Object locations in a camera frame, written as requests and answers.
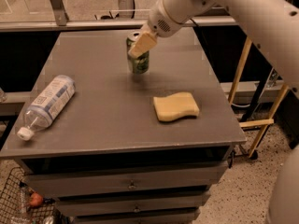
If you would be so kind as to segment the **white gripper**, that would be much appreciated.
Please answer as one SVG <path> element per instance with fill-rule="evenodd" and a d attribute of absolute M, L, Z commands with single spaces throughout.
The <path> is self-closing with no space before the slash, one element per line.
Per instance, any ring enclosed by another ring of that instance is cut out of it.
<path fill-rule="evenodd" d="M 136 31 L 136 41 L 130 47 L 128 55 L 138 58 L 157 45 L 157 36 L 169 37 L 175 34 L 184 23 L 184 14 L 177 6 L 171 6 L 164 0 L 158 0 L 149 12 L 149 18 Z"/>

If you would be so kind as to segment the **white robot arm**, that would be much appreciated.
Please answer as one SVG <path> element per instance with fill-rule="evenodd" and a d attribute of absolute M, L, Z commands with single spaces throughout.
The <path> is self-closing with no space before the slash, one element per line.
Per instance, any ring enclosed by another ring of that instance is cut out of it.
<path fill-rule="evenodd" d="M 223 7 L 293 93 L 299 92 L 299 8 L 285 0 L 158 0 L 140 37 L 129 49 L 134 58 L 176 33 L 190 18 Z"/>

